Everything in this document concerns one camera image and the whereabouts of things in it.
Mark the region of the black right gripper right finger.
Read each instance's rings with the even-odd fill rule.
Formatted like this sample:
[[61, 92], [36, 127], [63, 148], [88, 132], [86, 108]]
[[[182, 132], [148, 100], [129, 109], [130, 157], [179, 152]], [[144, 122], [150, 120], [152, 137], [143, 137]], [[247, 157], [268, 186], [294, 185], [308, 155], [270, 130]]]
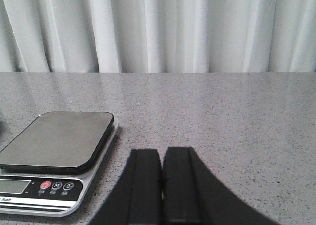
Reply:
[[166, 225], [275, 225], [225, 187], [191, 147], [168, 148], [163, 163]]

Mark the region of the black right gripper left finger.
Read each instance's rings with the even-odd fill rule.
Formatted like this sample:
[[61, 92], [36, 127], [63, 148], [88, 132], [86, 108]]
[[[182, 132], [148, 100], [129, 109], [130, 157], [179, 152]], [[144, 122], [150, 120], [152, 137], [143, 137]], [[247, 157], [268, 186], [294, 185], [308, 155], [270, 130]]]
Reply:
[[161, 225], [162, 170], [155, 149], [133, 149], [91, 225]]

